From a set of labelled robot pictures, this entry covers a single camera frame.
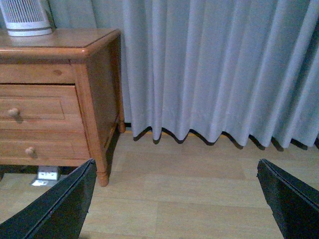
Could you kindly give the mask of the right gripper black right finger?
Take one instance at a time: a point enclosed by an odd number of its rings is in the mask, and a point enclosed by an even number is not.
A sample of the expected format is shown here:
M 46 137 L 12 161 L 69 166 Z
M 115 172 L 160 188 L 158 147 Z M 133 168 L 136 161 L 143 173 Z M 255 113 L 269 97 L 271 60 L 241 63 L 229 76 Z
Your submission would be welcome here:
M 319 192 L 269 160 L 257 166 L 264 197 L 285 239 L 319 237 Z

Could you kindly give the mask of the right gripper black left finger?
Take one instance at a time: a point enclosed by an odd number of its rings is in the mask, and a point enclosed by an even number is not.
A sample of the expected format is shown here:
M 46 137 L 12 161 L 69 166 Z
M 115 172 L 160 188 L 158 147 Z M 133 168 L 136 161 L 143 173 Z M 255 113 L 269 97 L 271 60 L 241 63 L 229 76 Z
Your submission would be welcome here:
M 96 162 L 89 159 L 0 225 L 2 239 L 77 239 L 91 204 Z

